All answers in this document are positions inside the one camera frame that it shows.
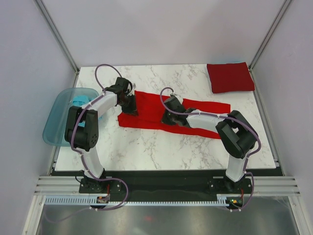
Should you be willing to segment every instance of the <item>gray floor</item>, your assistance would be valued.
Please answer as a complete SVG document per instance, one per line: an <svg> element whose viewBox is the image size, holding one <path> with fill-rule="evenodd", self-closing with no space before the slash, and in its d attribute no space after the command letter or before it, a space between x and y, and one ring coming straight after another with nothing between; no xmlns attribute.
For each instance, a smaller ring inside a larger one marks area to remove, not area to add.
<svg viewBox="0 0 313 235"><path fill-rule="evenodd" d="M81 206L45 206L57 220ZM133 207L84 211L59 224L41 221L43 235L298 235L288 198L253 198L242 212L213 207Z"/></svg>

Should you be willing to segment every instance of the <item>light blue fabric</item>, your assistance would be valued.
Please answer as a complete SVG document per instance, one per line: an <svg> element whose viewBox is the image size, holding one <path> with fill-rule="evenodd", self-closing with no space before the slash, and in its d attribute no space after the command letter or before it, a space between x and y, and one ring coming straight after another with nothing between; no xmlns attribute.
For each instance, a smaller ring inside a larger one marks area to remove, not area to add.
<svg viewBox="0 0 313 235"><path fill-rule="evenodd" d="M74 99L73 99L73 106L82 106L84 104L87 104L88 102L90 102L91 100L89 100L88 96L86 95L78 95L78 96L75 96ZM85 122L81 122L78 124L79 126L82 126L84 127L85 126Z"/></svg>

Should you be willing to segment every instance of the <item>unfolded red fabric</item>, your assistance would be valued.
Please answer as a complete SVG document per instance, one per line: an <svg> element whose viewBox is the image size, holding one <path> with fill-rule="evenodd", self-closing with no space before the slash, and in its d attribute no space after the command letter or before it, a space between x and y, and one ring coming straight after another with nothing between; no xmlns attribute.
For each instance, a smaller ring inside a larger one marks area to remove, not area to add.
<svg viewBox="0 0 313 235"><path fill-rule="evenodd" d="M182 126L170 126L161 123L165 108L160 102L158 94L150 94L145 92L135 91L138 116L131 116L121 113L118 116L118 124L122 127L163 130L176 134L198 135L207 138L220 139L220 136L212 131L207 131L199 128L187 128ZM204 112L224 114L230 112L230 105L210 101L195 101L184 99L182 103L187 108L195 108Z"/></svg>
<svg viewBox="0 0 313 235"><path fill-rule="evenodd" d="M213 93L254 91L254 83L246 63L207 64L206 67Z"/></svg>

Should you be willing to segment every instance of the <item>translucent blue container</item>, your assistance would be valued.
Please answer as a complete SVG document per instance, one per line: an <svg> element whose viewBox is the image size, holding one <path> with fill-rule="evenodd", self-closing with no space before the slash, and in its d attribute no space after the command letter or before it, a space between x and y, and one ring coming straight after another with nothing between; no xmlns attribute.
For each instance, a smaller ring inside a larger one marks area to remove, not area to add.
<svg viewBox="0 0 313 235"><path fill-rule="evenodd" d="M43 132L43 139L47 144L69 146L69 142L64 139L67 114L69 108L73 106L73 99L81 95L87 96L91 101L99 93L90 88L69 88L62 91L55 99Z"/></svg>

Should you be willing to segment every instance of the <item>marble surface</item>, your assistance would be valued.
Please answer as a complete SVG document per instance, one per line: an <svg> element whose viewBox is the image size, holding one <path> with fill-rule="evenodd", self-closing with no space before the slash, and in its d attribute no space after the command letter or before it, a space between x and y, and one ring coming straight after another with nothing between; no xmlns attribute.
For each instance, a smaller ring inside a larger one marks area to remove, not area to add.
<svg viewBox="0 0 313 235"><path fill-rule="evenodd" d="M137 90L159 94L172 87L183 98L229 103L239 110L259 134L261 151L253 155L248 168L275 168L253 92L212 94L206 65L160 65L116 67L123 77L136 83ZM81 68L77 87L101 92L94 78L95 67ZM98 78L106 87L115 83L117 73L100 68ZM119 127L120 107L111 108L99 121L96 146L100 162L106 170L180 170L227 168L228 153L220 140ZM56 170L83 169L79 156L70 147L61 147Z"/></svg>

